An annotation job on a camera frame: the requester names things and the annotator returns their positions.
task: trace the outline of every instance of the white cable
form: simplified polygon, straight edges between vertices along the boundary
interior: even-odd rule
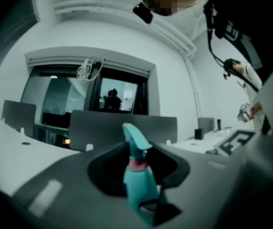
[[[91,63],[89,63],[89,59],[87,58],[84,61],[84,63],[80,67],[78,67],[78,69],[77,69],[77,79],[81,82],[91,82],[91,81],[95,80],[98,77],[100,71],[102,70],[104,62],[105,62],[105,60],[103,59],[96,76],[93,77],[92,79],[88,79],[91,74],[92,66],[94,63],[94,57],[92,58]]]

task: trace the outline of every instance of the white desk surface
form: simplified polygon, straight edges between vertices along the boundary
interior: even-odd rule
[[[0,120],[0,190],[12,196],[24,183],[56,161],[78,153],[21,136]]]
[[[219,132],[209,132],[204,135],[204,139],[191,139],[181,143],[171,144],[174,147],[188,150],[191,152],[205,154],[206,151],[214,149],[214,145],[226,138],[226,136],[219,136]]]

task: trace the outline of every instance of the window blind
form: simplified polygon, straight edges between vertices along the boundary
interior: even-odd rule
[[[15,42],[38,21],[34,0],[19,0],[13,5],[0,22],[0,64]]]

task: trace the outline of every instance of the teal spray bottle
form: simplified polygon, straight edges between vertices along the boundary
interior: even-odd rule
[[[127,200],[130,207],[146,222],[153,226],[153,213],[141,211],[142,205],[156,203],[159,197],[155,178],[145,157],[145,150],[152,148],[141,131],[130,123],[123,124],[124,135],[130,147],[129,164],[124,174]]]

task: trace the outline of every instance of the ceiling molding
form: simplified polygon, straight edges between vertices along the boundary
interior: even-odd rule
[[[134,23],[133,29],[146,30],[151,35],[177,51],[183,58],[190,58],[197,50],[194,43],[180,30],[159,16],[154,16],[150,26],[132,12],[133,6],[116,0],[66,0],[54,4],[56,14],[77,11],[108,14]]]

